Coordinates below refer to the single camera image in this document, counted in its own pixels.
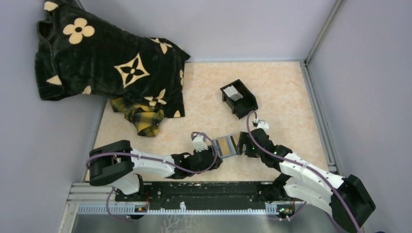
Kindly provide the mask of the blue card holder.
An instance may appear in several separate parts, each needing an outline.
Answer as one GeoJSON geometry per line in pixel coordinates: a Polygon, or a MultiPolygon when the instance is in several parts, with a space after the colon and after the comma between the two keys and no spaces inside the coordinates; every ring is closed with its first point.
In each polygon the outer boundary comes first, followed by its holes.
{"type": "Polygon", "coordinates": [[[241,132],[213,139],[218,156],[222,159],[245,154],[247,145],[239,146],[241,132]]]}

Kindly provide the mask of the black card box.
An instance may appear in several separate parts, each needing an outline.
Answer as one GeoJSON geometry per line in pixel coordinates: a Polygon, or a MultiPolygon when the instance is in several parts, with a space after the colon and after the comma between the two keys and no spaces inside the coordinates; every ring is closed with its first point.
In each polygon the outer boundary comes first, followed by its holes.
{"type": "Polygon", "coordinates": [[[229,106],[231,113],[238,119],[247,116],[250,111],[258,109],[255,95],[240,79],[221,87],[220,90],[222,101],[229,106]]]}

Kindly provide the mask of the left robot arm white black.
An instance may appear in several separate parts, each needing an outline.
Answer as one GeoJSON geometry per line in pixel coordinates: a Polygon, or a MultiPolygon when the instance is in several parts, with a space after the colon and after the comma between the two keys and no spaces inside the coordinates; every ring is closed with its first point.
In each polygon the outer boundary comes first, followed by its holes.
{"type": "Polygon", "coordinates": [[[218,169],[222,162],[218,150],[211,146],[195,149],[193,153],[157,156],[133,149],[130,141],[121,140],[91,150],[86,166],[91,186],[110,185],[139,201],[146,194],[142,173],[182,180],[218,169]]]}

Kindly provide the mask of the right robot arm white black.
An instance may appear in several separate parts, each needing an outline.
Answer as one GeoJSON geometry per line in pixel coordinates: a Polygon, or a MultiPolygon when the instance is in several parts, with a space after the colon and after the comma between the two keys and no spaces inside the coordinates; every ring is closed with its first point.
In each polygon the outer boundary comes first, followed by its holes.
{"type": "Polygon", "coordinates": [[[237,151],[280,172],[271,185],[261,188],[259,197],[263,201],[305,201],[332,216],[349,233],[358,233],[376,209],[357,176],[343,177],[322,170],[291,149],[274,145],[263,129],[241,132],[237,151]]]}

